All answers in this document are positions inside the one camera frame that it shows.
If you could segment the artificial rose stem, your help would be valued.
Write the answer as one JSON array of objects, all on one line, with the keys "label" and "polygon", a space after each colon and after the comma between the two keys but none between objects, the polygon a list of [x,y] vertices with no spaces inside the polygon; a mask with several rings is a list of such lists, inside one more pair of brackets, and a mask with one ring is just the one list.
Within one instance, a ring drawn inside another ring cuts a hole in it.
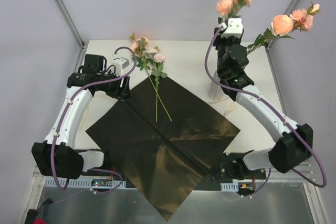
[{"label": "artificial rose stem", "polygon": [[291,38],[294,31],[308,32],[313,27],[314,16],[321,11],[320,4],[311,3],[307,9],[294,10],[289,15],[275,16],[263,34],[259,34],[255,41],[247,46],[247,54],[260,47],[268,47],[270,42],[281,38]]},{"label": "artificial rose stem", "polygon": [[167,77],[167,73],[164,70],[166,57],[161,53],[158,46],[155,46],[148,47],[145,50],[145,58],[146,66],[149,67],[149,76],[154,78],[152,84],[155,91],[155,122],[159,121],[159,106],[163,108],[163,111],[166,113],[169,120],[171,120],[171,116],[167,111],[159,92],[161,80]]},{"label": "artificial rose stem", "polygon": [[169,121],[172,122],[172,117],[159,95],[160,81],[168,77],[168,74],[164,71],[166,64],[165,55],[161,53],[158,46],[150,47],[149,39],[146,36],[136,38],[135,34],[131,34],[130,40],[132,41],[131,49],[137,56],[136,60],[134,57],[131,58],[137,62],[136,66],[140,71],[145,70],[155,92],[155,121],[158,121],[160,103]]},{"label": "artificial rose stem", "polygon": [[218,23],[229,18],[241,18],[239,12],[243,7],[249,7],[253,0],[220,0],[216,5]]}]

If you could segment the cream ribbon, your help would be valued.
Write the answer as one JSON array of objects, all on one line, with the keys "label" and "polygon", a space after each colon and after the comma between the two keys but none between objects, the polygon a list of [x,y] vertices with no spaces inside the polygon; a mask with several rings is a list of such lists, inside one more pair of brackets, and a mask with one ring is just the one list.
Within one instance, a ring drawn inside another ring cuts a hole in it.
[{"label": "cream ribbon", "polygon": [[238,103],[232,101],[230,98],[211,101],[208,104],[224,117],[231,114],[238,107]]}]

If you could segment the black wrapping paper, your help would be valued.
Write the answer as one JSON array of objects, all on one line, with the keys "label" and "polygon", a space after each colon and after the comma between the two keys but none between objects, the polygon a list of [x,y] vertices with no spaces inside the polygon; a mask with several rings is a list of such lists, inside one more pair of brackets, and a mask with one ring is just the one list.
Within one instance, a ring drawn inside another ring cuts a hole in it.
[{"label": "black wrapping paper", "polygon": [[239,128],[170,78],[146,78],[87,134],[169,220],[218,161]]}]

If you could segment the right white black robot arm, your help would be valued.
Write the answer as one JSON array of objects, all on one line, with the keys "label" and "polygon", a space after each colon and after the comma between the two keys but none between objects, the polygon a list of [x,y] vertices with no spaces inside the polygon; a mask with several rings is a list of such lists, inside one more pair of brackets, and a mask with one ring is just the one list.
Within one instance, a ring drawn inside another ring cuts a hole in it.
[{"label": "right white black robot arm", "polygon": [[252,79],[245,73],[249,63],[247,48],[235,36],[215,35],[212,45],[217,51],[214,82],[233,101],[245,108],[270,134],[274,146],[244,154],[236,166],[242,179],[250,178],[256,169],[274,168],[286,173],[312,156],[313,129],[300,125],[272,106]]}]

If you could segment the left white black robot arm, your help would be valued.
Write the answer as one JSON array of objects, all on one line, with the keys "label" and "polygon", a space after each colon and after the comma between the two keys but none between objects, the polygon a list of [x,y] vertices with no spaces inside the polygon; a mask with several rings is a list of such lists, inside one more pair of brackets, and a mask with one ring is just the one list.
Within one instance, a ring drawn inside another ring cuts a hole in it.
[{"label": "left white black robot arm", "polygon": [[102,151],[74,149],[75,138],[83,114],[98,91],[125,101],[132,98],[126,71],[130,65],[125,57],[112,56],[111,65],[101,55],[85,55],[78,70],[67,80],[67,90],[58,117],[42,142],[33,144],[31,152],[44,176],[77,179],[82,172],[93,169],[99,176],[110,173],[111,164]]}]

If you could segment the white ribbed ceramic vase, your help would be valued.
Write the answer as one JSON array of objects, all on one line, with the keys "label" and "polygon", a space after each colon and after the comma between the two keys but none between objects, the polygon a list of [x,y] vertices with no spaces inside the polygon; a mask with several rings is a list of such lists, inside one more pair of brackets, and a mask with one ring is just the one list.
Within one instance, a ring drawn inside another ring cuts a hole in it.
[{"label": "white ribbed ceramic vase", "polygon": [[226,99],[226,95],[222,88],[217,85],[214,81],[211,81],[209,90],[208,90],[208,96],[213,101],[221,101]]}]

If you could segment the left aluminium corner post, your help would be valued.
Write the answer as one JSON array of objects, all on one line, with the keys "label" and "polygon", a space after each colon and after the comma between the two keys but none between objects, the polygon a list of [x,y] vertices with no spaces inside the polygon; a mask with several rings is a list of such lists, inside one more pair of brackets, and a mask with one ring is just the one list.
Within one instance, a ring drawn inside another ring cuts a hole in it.
[{"label": "left aluminium corner post", "polygon": [[72,19],[71,14],[68,11],[68,8],[66,7],[63,0],[54,0],[61,16],[63,17],[67,27],[69,28],[72,36],[74,37],[75,41],[77,42],[78,46],[80,48],[83,48],[85,46],[85,41],[83,40],[82,36],[80,35],[75,22]]}]

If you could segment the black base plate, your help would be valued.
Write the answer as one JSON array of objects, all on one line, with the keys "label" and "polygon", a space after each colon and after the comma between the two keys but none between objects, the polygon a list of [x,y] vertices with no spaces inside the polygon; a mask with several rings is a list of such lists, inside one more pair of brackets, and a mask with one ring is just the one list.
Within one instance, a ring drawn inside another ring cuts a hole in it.
[{"label": "black base plate", "polygon": [[130,187],[137,188],[146,197],[154,194],[184,194],[193,190],[219,190],[221,183],[229,183],[225,178],[243,180],[255,172],[249,171],[240,163],[242,153],[225,154],[218,150],[200,148],[182,150],[162,146],[155,155],[133,156],[130,160],[116,164],[106,152],[103,165],[92,171],[111,173],[126,177]]}]

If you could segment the aluminium frame rail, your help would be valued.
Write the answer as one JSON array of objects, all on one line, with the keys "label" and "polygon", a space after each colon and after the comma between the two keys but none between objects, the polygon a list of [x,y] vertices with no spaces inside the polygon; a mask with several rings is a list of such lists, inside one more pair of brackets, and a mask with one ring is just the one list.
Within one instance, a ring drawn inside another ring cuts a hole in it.
[{"label": "aluminium frame rail", "polygon": [[[296,170],[301,174],[306,176],[308,179],[312,180],[313,182],[316,182],[316,176],[315,173],[312,169],[313,167],[308,164],[308,163],[304,163],[303,165],[299,165]],[[126,177],[122,174],[122,172],[118,172],[122,175],[123,180],[125,181]],[[268,176],[268,169],[264,170],[264,172],[258,171],[255,172],[257,174],[257,180],[261,181],[261,180],[265,180]],[[283,174],[280,173],[279,171],[272,169],[271,170],[271,175],[269,178],[269,181],[273,182],[273,183],[307,183],[307,181],[300,176],[300,174],[295,173],[294,171],[290,170],[289,172]],[[38,167],[35,168],[34,171],[34,176],[49,176],[52,178],[52,175],[42,175],[38,169]],[[87,172],[82,172],[80,178],[86,178],[86,177],[92,177],[92,178],[98,178],[98,179],[107,179],[107,177],[110,176],[110,173],[106,173],[106,172],[98,172],[98,171],[92,171],[89,170]],[[114,175],[115,179],[114,180],[120,180],[120,178],[116,175]],[[58,178],[59,181],[66,181],[66,178]],[[249,175],[248,178],[243,179],[244,181],[248,181],[252,179],[252,175]],[[238,179],[232,179],[232,178],[225,178],[224,180],[228,180],[229,183],[231,183],[231,181],[238,181]],[[60,182],[61,186],[64,187],[65,182]]]}]

